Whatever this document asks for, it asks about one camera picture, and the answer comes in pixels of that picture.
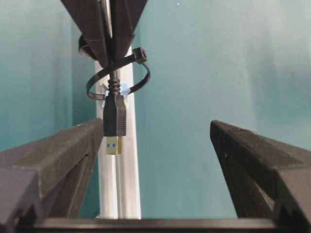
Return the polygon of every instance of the teal wall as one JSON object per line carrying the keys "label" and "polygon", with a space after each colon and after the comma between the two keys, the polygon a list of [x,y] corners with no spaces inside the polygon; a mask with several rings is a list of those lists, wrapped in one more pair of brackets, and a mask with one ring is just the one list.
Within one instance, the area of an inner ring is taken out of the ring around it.
{"label": "teal wall", "polygon": [[143,217],[235,217],[214,119],[311,150],[310,13],[308,0],[148,1],[134,42],[152,73],[135,94]]}
{"label": "teal wall", "polygon": [[[96,117],[85,94],[94,62],[78,54],[80,32],[60,0],[0,1],[0,151]],[[99,212],[95,166],[82,208]]]}

